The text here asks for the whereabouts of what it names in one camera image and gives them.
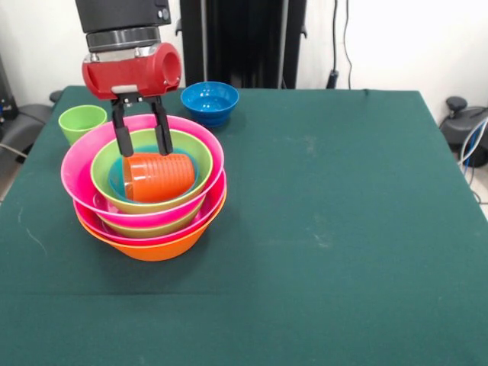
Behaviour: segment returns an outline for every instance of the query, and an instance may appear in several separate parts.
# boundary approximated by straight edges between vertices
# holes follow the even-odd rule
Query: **white cable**
[[[12,151],[13,153],[16,153],[17,155],[22,156],[23,158],[27,158],[27,155],[25,155],[23,152],[20,152],[17,149],[10,147],[9,145],[5,145],[3,143],[0,143],[0,147],[3,147],[4,149],[7,149],[9,151]]]
[[[469,132],[469,134],[467,135],[466,137],[466,140],[464,141],[463,143],[463,147],[461,148],[461,152],[459,154],[459,156],[461,157],[461,159],[459,160],[458,165],[462,165],[463,162],[465,162],[471,155],[473,155],[474,153],[474,150],[476,150],[476,148],[478,147],[478,145],[480,144],[480,141],[481,139],[483,138],[483,135],[485,133],[485,130],[486,130],[486,126],[488,125],[488,117],[485,118],[484,120],[482,120],[481,122],[479,122],[472,130],[471,132]],[[476,142],[474,143],[473,145],[473,148],[470,150],[470,152],[467,154],[467,155],[464,155],[464,152],[466,151],[466,146],[467,144],[469,143],[469,141],[471,140],[471,137],[474,135],[474,133],[478,130],[478,128],[481,127],[481,131],[480,131],[480,134],[478,135],[477,139],[476,139]]]

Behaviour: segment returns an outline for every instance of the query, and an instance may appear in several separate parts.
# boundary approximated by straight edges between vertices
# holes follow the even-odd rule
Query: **orange bowl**
[[[215,212],[208,219],[208,221],[198,230],[195,230],[193,233],[190,233],[187,236],[183,236],[182,238],[174,240],[172,242],[163,242],[154,246],[126,246],[124,244],[119,244],[95,233],[93,230],[85,225],[81,217],[78,217],[78,220],[85,228],[85,230],[92,234],[95,238],[101,240],[102,242],[106,242],[110,246],[113,246],[115,249],[120,250],[123,254],[128,255],[131,258],[139,259],[140,261],[146,262],[164,261],[166,259],[171,259],[183,254],[184,252],[189,250],[198,241],[198,239],[200,239],[201,234],[204,233],[210,223],[214,221],[215,217],[217,217],[219,212],[222,210],[222,207],[226,201],[226,197],[227,190],[224,193],[219,207],[215,210]]]

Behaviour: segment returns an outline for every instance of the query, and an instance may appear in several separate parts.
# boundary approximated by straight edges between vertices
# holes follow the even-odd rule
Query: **orange cup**
[[[137,152],[124,158],[125,193],[132,201],[171,200],[190,189],[194,180],[193,164],[185,154]]]

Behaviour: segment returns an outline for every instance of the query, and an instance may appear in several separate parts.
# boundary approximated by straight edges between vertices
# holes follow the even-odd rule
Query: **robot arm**
[[[168,120],[160,95],[181,79],[178,52],[161,43],[158,26],[171,24],[168,0],[76,0],[89,55],[83,79],[90,91],[112,103],[120,153],[133,154],[124,125],[126,104],[145,101],[156,116],[159,152],[172,152]]]

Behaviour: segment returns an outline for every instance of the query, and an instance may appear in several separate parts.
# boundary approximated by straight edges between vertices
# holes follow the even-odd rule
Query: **light green bowl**
[[[181,230],[188,226],[189,223],[197,216],[198,211],[201,209],[201,205],[204,203],[204,199],[192,210],[192,212],[183,216],[181,219],[173,221],[172,223],[167,223],[166,225],[156,226],[156,227],[126,227],[117,225],[116,223],[111,223],[102,216],[100,219],[113,231],[119,233],[128,238],[134,239],[145,239],[153,238],[155,236],[163,236],[174,233],[175,231]]]
[[[107,112],[97,105],[79,105],[70,108],[58,119],[58,124],[69,145],[105,122],[107,122]]]
[[[95,156],[91,163],[91,180],[97,190],[109,200],[116,208],[126,214],[147,214],[159,212],[179,206],[190,199],[196,197],[202,192],[207,183],[214,165],[210,150],[197,137],[189,133],[170,130],[173,148],[183,149],[197,162],[199,175],[197,183],[189,192],[178,196],[170,201],[164,201],[154,204],[142,204],[121,201],[112,191],[109,182],[109,171],[117,159],[121,157],[116,140],[110,141]],[[130,133],[134,149],[142,146],[156,145],[156,135],[154,129],[138,130]]]

